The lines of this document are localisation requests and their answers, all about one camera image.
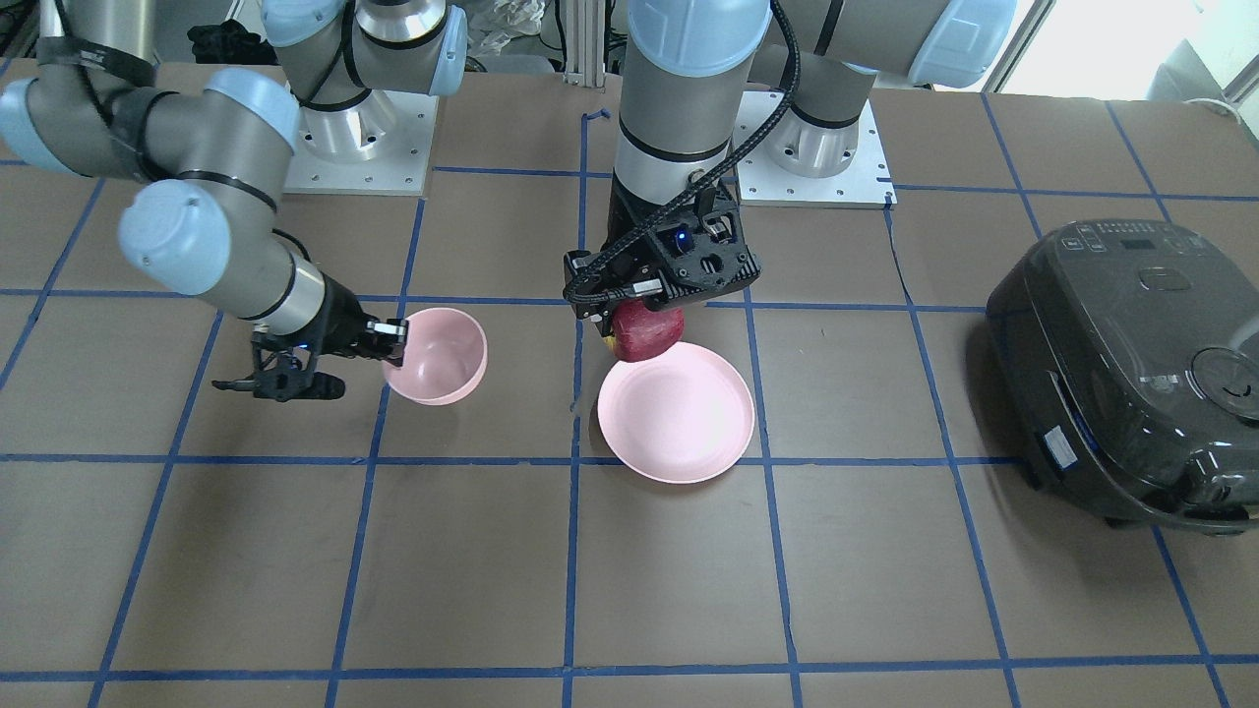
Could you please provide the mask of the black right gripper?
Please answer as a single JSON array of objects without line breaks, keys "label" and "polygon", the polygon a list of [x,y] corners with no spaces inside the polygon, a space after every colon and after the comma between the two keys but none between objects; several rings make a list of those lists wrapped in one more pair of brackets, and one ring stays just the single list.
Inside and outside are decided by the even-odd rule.
[{"label": "black right gripper", "polygon": [[252,375],[212,385],[274,402],[337,401],[345,382],[319,373],[319,357],[369,357],[403,367],[405,335],[405,319],[370,317],[336,278],[324,276],[315,286],[311,276],[297,276],[286,299],[256,323]]}]

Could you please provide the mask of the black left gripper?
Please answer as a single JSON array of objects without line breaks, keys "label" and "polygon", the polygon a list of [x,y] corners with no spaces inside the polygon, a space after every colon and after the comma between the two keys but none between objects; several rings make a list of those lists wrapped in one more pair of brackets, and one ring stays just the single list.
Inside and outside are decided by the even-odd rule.
[{"label": "black left gripper", "polygon": [[645,236],[593,270],[598,257],[574,249],[563,258],[563,296],[580,320],[609,320],[633,299],[666,311],[734,294],[760,278],[737,198],[721,183],[667,210]]}]

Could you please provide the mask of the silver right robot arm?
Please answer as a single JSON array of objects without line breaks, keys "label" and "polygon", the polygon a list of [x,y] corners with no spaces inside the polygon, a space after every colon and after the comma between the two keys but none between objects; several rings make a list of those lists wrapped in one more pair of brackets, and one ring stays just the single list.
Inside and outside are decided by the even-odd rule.
[{"label": "silver right robot arm", "polygon": [[329,125],[373,115],[387,89],[458,89],[466,13],[449,1],[266,1],[283,84],[224,68],[196,94],[154,84],[152,16],[150,1],[42,3],[37,76],[3,89],[5,144],[37,168],[141,184],[120,220],[126,260],[256,329],[252,370],[217,389],[341,398],[320,357],[414,375],[415,328],[366,314],[274,220],[306,136],[327,152]]}]

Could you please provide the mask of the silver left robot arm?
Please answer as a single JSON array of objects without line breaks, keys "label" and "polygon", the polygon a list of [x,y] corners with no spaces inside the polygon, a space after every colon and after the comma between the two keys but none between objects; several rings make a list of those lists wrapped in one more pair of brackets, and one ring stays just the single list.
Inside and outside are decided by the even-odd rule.
[{"label": "silver left robot arm", "polygon": [[611,224],[563,296],[611,326],[748,288],[742,205],[890,207],[869,106],[880,76],[969,87],[1013,1],[630,1]]}]

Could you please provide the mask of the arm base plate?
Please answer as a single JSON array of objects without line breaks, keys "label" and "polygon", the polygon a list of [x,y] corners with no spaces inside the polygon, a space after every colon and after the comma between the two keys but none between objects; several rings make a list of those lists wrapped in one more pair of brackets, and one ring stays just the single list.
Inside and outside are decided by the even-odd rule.
[{"label": "arm base plate", "polygon": [[285,193],[423,197],[438,105],[436,94],[374,89],[347,110],[303,107]]},{"label": "arm base plate", "polygon": [[823,128],[787,112],[737,165],[747,207],[896,207],[872,105],[855,123]]}]

